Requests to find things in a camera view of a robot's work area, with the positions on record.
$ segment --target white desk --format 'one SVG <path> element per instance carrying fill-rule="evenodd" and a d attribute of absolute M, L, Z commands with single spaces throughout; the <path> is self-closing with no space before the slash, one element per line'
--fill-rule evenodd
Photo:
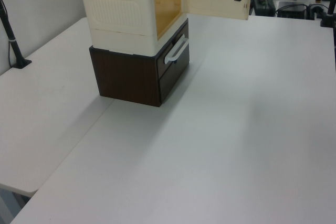
<path fill-rule="evenodd" d="M 112 102 L 99 96 L 82 19 L 0 76 L 0 188 L 32 196 Z"/>
<path fill-rule="evenodd" d="M 332 30 L 189 18 L 169 99 L 115 100 L 13 224 L 334 224 Z"/>

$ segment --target power adapter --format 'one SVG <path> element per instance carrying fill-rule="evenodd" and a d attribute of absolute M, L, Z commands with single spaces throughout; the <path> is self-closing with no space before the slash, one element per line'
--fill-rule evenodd
<path fill-rule="evenodd" d="M 304 3 L 281 1 L 279 2 L 278 17 L 304 19 L 305 10 Z"/>

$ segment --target white drawer handle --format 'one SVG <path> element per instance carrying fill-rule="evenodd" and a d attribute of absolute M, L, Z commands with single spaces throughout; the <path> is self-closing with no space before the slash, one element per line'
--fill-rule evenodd
<path fill-rule="evenodd" d="M 173 46 L 172 50 L 170 50 L 164 58 L 164 63 L 167 64 L 169 61 L 176 61 L 188 45 L 189 39 L 182 35 L 178 42 Z"/>

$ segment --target wooden drawer cabinet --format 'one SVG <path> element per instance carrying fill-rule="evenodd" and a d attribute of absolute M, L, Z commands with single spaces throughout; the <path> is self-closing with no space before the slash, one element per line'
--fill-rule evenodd
<path fill-rule="evenodd" d="M 188 38 L 186 20 L 154 57 L 90 47 L 100 95 L 160 106 L 189 64 Z"/>

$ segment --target cream plastic storage box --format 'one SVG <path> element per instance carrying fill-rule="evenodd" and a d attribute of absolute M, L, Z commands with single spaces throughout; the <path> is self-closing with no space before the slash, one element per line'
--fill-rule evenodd
<path fill-rule="evenodd" d="M 93 47 L 155 56 L 186 13 L 247 19 L 250 0 L 83 0 Z"/>

